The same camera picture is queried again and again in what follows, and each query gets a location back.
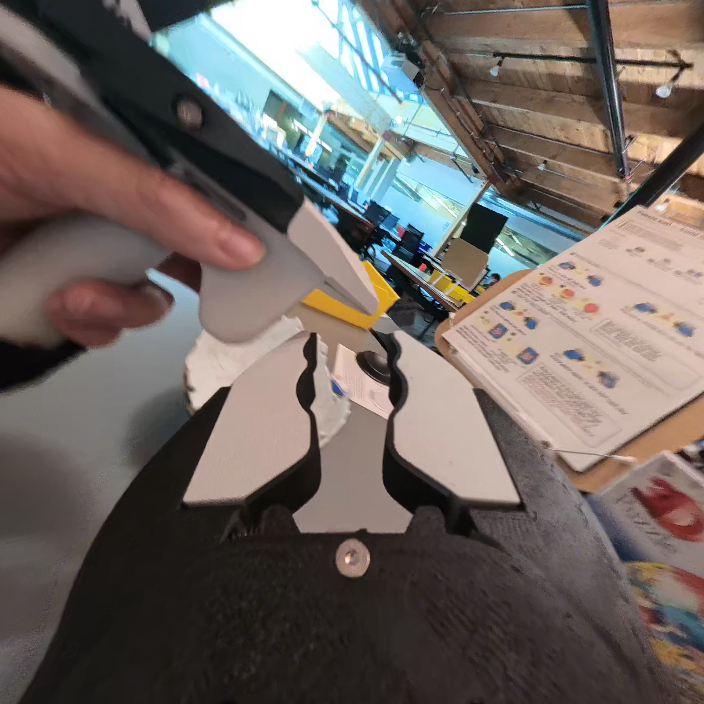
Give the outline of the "blue puzzle box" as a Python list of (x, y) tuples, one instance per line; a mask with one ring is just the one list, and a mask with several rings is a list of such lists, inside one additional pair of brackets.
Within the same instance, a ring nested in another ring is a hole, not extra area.
[(682, 703), (702, 703), (703, 473), (663, 452), (586, 500)]

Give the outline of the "brown clipboard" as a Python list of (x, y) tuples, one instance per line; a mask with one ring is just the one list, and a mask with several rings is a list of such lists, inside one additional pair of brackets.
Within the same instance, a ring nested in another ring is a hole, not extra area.
[[(451, 365), (458, 368), (458, 362), (455, 360), (451, 346), (444, 339), (444, 334), (478, 308), (488, 305), (492, 298), (517, 284), (530, 273), (530, 269), (524, 269), (509, 274), (485, 293), (470, 303), (464, 304), (458, 312), (451, 313), (447, 320), (439, 323), (434, 334), (434, 342), (438, 352)], [(647, 432), (632, 439), (621, 448), (621, 454), (633, 456), (637, 463), (642, 463), (661, 451), (677, 451), (701, 436), (703, 436), (703, 396), (691, 400), (688, 405), (662, 419)], [(602, 459), (588, 471), (576, 472), (558, 455), (553, 456), (553, 462), (564, 471), (576, 488), (586, 493), (603, 490), (632, 468), (632, 465), (623, 461)]]

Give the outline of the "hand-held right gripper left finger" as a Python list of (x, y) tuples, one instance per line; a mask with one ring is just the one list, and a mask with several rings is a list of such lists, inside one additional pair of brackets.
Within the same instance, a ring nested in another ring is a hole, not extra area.
[(318, 428), (312, 403), (318, 337), (301, 332), (237, 377), (210, 433), (182, 503), (268, 506), (292, 513), (321, 482)]

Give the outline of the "black panel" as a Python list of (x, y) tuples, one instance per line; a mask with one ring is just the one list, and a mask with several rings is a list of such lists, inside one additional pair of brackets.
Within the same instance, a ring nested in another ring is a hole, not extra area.
[(502, 213), (474, 203), (467, 212), (466, 223), (459, 239), (489, 254), (507, 220), (507, 216)]

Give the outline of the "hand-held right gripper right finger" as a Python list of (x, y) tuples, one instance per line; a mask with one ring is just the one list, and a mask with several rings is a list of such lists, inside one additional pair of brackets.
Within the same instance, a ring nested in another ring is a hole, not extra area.
[(382, 480), (392, 499), (411, 513), (439, 509), (448, 529), (467, 529), (473, 508), (520, 509), (520, 492), (471, 383), (403, 331), (383, 334), (382, 346), (392, 404)]

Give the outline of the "yellow plastic bin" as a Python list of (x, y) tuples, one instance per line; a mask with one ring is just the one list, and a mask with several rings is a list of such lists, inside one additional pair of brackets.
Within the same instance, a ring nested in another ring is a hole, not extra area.
[(325, 294), (321, 290), (315, 290), (307, 296), (302, 304), (316, 311), (323, 312), (326, 315), (332, 316), (338, 320), (346, 322), (354, 327), (363, 330), (371, 330), (373, 325), (387, 314), (389, 309), (400, 299), (399, 295), (393, 290), (390, 284), (382, 277), (382, 275), (374, 268), (369, 261), (363, 262), (366, 273), (377, 294), (379, 306), (374, 315), (366, 315), (356, 309), (341, 303)]

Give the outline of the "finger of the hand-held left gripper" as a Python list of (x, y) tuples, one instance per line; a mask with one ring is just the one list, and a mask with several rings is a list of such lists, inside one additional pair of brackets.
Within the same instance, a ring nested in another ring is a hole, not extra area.
[(353, 282), (351, 289), (327, 280), (323, 283), (323, 292), (339, 304), (364, 315), (374, 315), (379, 308), (379, 298), (369, 277)]
[(291, 219), (287, 236), (320, 273), (322, 288), (333, 280), (351, 289), (353, 282), (368, 277), (358, 256), (309, 199)]

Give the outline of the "black round ball stand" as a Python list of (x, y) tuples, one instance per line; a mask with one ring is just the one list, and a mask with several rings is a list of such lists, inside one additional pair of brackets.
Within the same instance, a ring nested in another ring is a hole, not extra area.
[(385, 356), (375, 351), (365, 350), (356, 354), (356, 362), (370, 379), (383, 386), (390, 386), (391, 373)]

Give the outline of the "printed task sheet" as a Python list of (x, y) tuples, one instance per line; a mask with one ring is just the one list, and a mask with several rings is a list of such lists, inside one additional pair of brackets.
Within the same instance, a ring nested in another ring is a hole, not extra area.
[(638, 207), (492, 297), (450, 356), (576, 472), (703, 394), (703, 230)]

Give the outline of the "person's left hand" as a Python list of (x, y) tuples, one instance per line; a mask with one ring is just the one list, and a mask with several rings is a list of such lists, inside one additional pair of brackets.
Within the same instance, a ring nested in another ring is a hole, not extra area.
[[(249, 270), (266, 249), (198, 193), (122, 153), (35, 96), (1, 86), (1, 258), (44, 220), (92, 213), (141, 232), (170, 256), (168, 277), (199, 290), (201, 267)], [(147, 281), (119, 286), (84, 279), (48, 300), (60, 335), (83, 348), (114, 344), (126, 330), (159, 322), (170, 293)]]

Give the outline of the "ceiling pipe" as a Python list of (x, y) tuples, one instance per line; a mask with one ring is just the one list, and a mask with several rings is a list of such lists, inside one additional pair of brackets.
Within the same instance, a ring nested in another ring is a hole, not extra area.
[(617, 80), (617, 61), (612, 36), (611, 14), (607, 1), (585, 1), (617, 176), (625, 180), (630, 173), (622, 97)]

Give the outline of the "folded paper instruction leaflet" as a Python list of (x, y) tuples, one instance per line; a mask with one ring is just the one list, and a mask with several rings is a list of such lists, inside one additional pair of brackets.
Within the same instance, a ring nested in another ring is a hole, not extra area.
[(383, 419), (389, 418), (393, 409), (389, 386), (366, 374), (351, 349), (337, 345), (331, 374), (335, 384), (352, 403)]

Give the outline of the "distant yellow bins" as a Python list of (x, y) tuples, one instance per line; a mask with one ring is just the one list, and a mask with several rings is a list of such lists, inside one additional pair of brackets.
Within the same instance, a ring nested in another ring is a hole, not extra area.
[(456, 305), (464, 305), (474, 299), (474, 296), (463, 285), (462, 280), (450, 272), (438, 268), (434, 269), (429, 276), (429, 284)]

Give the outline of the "colourful half-built puzzle ball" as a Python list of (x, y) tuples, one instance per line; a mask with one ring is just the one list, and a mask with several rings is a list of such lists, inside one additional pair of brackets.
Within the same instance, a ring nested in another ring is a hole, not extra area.
[[(233, 381), (261, 358), (288, 340), (303, 333), (299, 318), (283, 316), (262, 334), (241, 344), (224, 344), (202, 331), (185, 359), (184, 388), (190, 415), (199, 410), (219, 389)], [(334, 390), (328, 368), (329, 348), (321, 338), (317, 342), (318, 363), (314, 372), (316, 418), (319, 445), (324, 448), (343, 429), (351, 415), (351, 402)]]

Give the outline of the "black metal pole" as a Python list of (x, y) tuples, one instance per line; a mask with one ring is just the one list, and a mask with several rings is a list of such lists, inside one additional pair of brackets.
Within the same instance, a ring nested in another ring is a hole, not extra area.
[(689, 136), (660, 163), (648, 178), (634, 191), (628, 199), (604, 222), (604, 226), (628, 213), (635, 207), (649, 208), (666, 191), (673, 187), (699, 160), (703, 154), (703, 124), (701, 123)]

